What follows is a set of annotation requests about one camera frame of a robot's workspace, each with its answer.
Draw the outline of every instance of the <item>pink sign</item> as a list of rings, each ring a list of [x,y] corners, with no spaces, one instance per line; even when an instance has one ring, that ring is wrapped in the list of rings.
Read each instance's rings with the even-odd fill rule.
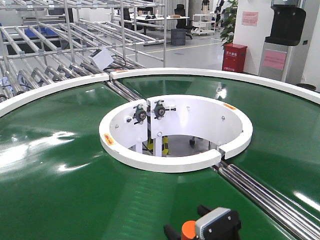
[[[265,67],[283,70],[287,54],[285,52],[266,50],[262,65]]]
[[[242,25],[257,26],[259,12],[257,11],[244,11],[242,13]]]

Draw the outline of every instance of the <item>orange warning label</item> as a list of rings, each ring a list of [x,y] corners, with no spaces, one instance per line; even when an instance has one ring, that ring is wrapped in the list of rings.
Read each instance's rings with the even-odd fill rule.
[[[236,110],[237,108],[235,108],[234,106],[231,106],[228,103],[224,103],[223,105],[225,105],[227,108],[231,109],[231,110]]]
[[[110,134],[106,133],[106,134],[104,135],[104,138],[105,138],[106,144],[108,144],[109,146],[115,144],[115,141],[114,141],[113,138],[110,136]]]
[[[117,74],[120,74],[120,73],[126,73],[126,72],[128,72],[127,70],[120,70],[120,71],[115,71]]]

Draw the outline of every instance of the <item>orange handle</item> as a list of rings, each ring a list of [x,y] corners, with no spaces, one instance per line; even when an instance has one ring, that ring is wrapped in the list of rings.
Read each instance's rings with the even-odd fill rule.
[[[181,240],[192,240],[196,236],[196,221],[186,221],[182,225]]]

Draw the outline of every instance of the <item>white cabinet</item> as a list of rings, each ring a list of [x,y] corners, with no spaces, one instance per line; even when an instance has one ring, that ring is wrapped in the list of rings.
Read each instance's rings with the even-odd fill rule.
[[[195,27],[195,30],[191,32],[193,34],[210,34],[215,33],[216,30],[216,21],[212,20],[214,14],[195,14],[192,18],[192,25]]]

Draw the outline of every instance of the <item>center opening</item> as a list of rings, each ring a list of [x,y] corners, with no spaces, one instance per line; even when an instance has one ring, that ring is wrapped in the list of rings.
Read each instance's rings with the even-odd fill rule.
[[[104,149],[129,166],[189,172],[242,152],[253,127],[236,107],[193,95],[163,95],[123,104],[99,127]]]

